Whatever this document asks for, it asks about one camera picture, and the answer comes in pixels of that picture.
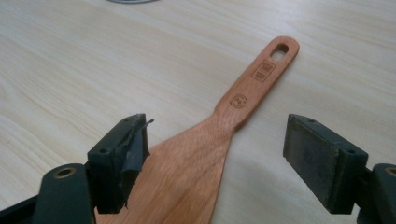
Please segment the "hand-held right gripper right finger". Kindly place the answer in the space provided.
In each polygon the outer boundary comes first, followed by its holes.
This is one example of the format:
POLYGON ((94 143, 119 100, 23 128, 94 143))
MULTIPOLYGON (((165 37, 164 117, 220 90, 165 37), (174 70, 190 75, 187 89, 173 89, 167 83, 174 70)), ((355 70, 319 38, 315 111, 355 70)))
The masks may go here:
POLYGON ((283 156, 332 214, 349 214, 368 154, 320 122, 288 116, 283 156))

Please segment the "wooden spatula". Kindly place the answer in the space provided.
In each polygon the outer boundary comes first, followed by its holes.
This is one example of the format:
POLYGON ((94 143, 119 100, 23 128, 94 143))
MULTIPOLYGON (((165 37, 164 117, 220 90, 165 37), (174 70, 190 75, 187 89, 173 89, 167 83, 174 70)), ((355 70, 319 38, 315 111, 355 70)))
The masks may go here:
POLYGON ((298 54, 289 36, 274 38, 204 121, 150 149, 128 206, 100 224, 210 224, 233 135, 298 54))

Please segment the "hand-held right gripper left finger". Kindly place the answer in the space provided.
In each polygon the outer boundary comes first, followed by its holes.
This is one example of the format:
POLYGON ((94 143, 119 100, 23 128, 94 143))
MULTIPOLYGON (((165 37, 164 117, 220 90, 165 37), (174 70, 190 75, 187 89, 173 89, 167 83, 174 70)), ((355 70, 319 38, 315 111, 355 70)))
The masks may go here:
POLYGON ((117 214, 127 207, 134 183, 149 156, 145 114, 117 123, 89 152, 95 206, 100 214, 117 214))

